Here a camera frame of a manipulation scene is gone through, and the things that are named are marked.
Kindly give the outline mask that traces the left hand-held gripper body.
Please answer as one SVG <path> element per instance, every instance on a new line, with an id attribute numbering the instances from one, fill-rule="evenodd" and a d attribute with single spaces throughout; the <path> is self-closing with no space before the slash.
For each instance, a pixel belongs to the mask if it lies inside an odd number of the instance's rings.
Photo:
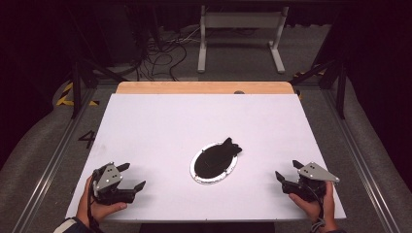
<path id="1" fill-rule="evenodd" d="M 102 205 L 112 205 L 118 202 L 132 203 L 136 192 L 132 189 L 118 189 L 122 181 L 121 172 L 110 162 L 93 171 L 92 195 L 94 200 Z"/>

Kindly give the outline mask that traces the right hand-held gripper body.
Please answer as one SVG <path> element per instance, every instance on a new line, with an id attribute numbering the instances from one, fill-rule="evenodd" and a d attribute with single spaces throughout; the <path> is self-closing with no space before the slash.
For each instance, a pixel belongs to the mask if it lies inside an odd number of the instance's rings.
<path id="1" fill-rule="evenodd" d="M 306 202 L 318 201 L 326 195 L 326 182 L 339 183 L 340 179 L 315 162 L 297 169 L 299 179 L 296 183 L 285 180 L 282 191 L 294 193 Z"/>

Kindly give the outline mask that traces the person's left hand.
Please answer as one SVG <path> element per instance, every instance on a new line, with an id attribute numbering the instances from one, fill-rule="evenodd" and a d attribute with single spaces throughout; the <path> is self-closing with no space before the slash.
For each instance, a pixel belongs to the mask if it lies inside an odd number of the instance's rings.
<path id="1" fill-rule="evenodd" d="M 90 211 L 91 215 L 97 222 L 101 222 L 106 216 L 113 213 L 122 211 L 127 208 L 126 203 L 118 202 L 110 206 L 101 205 L 96 202 L 92 202 L 88 197 L 88 189 L 91 178 L 86 180 L 85 190 L 80 199 L 78 210 L 76 212 L 76 218 L 78 218 L 86 227 L 89 227 L 89 219 L 87 212 Z"/>

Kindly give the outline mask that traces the person's right hand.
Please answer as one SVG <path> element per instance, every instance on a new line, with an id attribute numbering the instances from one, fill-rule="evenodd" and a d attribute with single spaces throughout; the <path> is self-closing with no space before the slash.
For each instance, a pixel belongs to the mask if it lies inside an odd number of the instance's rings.
<path id="1" fill-rule="evenodd" d="M 324 233 L 328 230 L 339 229 L 335 218 L 335 203 L 332 182 L 326 182 L 326 195 L 323 197 L 323 206 L 318 202 L 306 202 L 294 193 L 289 197 L 310 219 L 314 228 L 313 233 Z"/>

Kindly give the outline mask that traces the white board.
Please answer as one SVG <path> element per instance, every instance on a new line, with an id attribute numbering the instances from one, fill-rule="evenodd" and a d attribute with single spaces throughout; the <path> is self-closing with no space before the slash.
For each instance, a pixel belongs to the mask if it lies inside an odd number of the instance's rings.
<path id="1" fill-rule="evenodd" d="M 192 159 L 226 138 L 241 148 L 234 170 L 218 183 L 197 183 Z M 275 178 L 297 180 L 294 161 L 325 163 L 294 94 L 114 94 L 67 214 L 77 211 L 92 172 L 113 162 L 130 165 L 121 187 L 145 187 L 112 221 L 302 219 Z"/>

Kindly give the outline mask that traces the wooden table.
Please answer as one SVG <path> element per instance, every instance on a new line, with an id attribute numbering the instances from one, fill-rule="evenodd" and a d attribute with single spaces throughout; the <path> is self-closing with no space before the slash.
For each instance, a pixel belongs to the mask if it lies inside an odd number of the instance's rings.
<path id="1" fill-rule="evenodd" d="M 294 94 L 288 82 L 122 82 L 116 94 Z"/>

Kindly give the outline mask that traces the white metal stand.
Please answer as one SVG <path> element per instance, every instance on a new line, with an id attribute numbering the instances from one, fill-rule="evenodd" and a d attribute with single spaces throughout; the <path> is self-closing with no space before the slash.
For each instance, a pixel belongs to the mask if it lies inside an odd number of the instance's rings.
<path id="1" fill-rule="evenodd" d="M 197 72 L 206 71 L 207 28 L 252 28 L 252 29 L 274 29 L 275 37 L 268 42 L 272 59 L 275 63 L 277 72 L 284 74 L 286 72 L 278 47 L 289 13 L 289 8 L 284 7 L 282 10 L 269 13 L 232 13 L 232 12 L 208 12 L 205 6 L 201 7 L 200 14 L 200 47 L 198 55 Z"/>

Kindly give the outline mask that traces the aluminium floor rail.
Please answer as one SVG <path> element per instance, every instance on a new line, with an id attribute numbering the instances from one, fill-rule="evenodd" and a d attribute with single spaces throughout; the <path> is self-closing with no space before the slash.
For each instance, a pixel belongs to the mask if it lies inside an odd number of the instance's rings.
<path id="1" fill-rule="evenodd" d="M 401 233 L 380 187 L 377 182 L 375 182 L 375 179 L 362 156 L 361 150 L 357 145 L 346 120 L 340 116 L 335 108 L 335 100 L 332 93 L 329 90 L 322 90 L 322 94 L 329 109 L 332 111 L 333 117 L 335 118 L 343 137 L 345 138 L 354 166 L 356 167 L 367 196 L 370 199 L 383 228 L 386 233 Z"/>
<path id="2" fill-rule="evenodd" d="M 54 150 L 52 157 L 45 168 L 40 180 L 37 181 L 34 191 L 32 192 L 30 199 L 25 205 L 12 233 L 26 233 L 28 227 L 31 225 L 34 216 L 36 216 L 51 184 L 60 167 L 65 152 L 69 146 L 69 143 L 73 137 L 73 134 L 79 125 L 86 106 L 95 93 L 94 88 L 87 88 L 84 93 L 84 97 L 81 99 L 82 106 L 77 112 L 74 118 L 69 120 L 67 127 L 60 139 L 56 149 Z"/>

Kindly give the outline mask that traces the black metal frame stand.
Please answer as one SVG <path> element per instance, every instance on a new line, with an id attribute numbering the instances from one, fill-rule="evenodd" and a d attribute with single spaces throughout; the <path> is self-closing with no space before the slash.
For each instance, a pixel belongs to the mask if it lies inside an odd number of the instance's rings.
<path id="1" fill-rule="evenodd" d="M 66 38 L 69 40 L 69 51 L 72 52 L 72 84 L 74 92 L 74 112 L 73 117 L 77 117 L 83 107 L 88 104 L 85 98 L 82 97 L 82 86 L 86 90 L 95 89 L 99 84 L 98 76 L 93 73 L 97 70 L 104 77 L 114 80 L 117 83 L 125 82 L 125 79 L 107 68 L 99 65 L 94 59 L 88 57 L 82 49 L 82 30 L 78 27 L 71 11 L 67 9 L 68 27 L 70 28 Z"/>
<path id="2" fill-rule="evenodd" d="M 344 119 L 344 100 L 346 90 L 347 72 L 345 63 L 342 60 L 330 60 L 324 64 L 315 65 L 309 71 L 297 75 L 290 81 L 291 85 L 302 83 L 303 81 L 324 71 L 318 85 L 321 89 L 331 89 L 334 83 L 337 83 L 337 92 L 335 100 L 335 108 L 338 115 Z"/>

